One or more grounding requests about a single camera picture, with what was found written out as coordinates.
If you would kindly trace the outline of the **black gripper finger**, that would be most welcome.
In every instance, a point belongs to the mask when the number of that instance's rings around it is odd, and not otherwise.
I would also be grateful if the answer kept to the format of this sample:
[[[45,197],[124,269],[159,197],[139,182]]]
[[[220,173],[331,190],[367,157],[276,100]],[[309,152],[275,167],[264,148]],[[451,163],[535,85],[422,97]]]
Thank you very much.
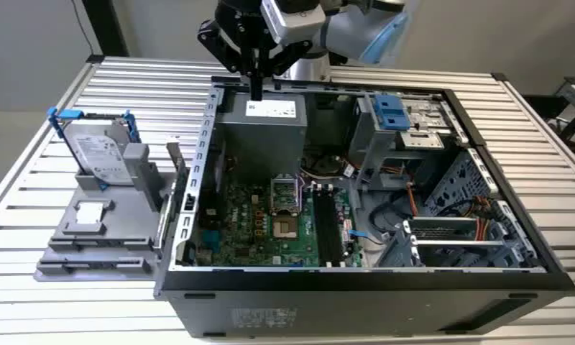
[[[254,50],[243,46],[238,51],[230,46],[215,20],[206,20],[200,24],[198,40],[230,72],[250,78],[250,99],[255,101],[258,99],[258,69]]]
[[[282,75],[286,70],[305,57],[313,48],[311,40],[291,43],[284,49],[271,56],[271,46],[266,42],[259,49],[256,71],[256,100],[263,99],[264,79],[272,75]]]

